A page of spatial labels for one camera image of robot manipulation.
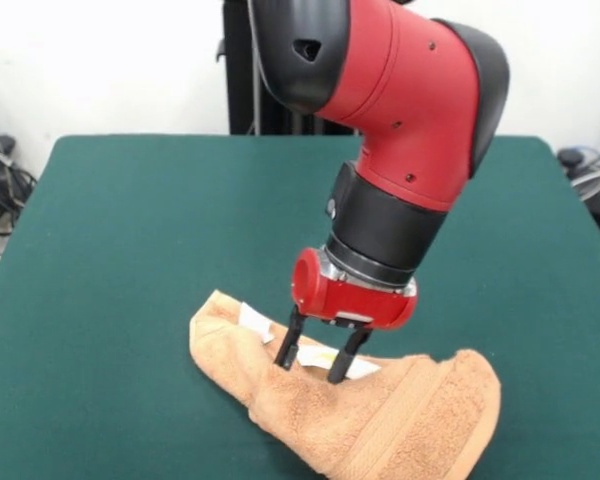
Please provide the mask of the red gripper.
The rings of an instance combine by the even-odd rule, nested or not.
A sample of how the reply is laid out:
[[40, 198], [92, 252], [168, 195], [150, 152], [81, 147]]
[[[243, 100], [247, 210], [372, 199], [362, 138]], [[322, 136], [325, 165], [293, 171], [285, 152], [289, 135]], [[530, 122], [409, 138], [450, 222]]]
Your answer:
[[[347, 328], [398, 329], [415, 311], [418, 285], [412, 279], [400, 288], [374, 286], [338, 269], [323, 250], [306, 248], [293, 269], [292, 299], [296, 306], [274, 360], [284, 370], [290, 370], [296, 359], [305, 316]], [[371, 336], [366, 328], [355, 329], [338, 351], [327, 375], [330, 384], [345, 379], [358, 350]]]

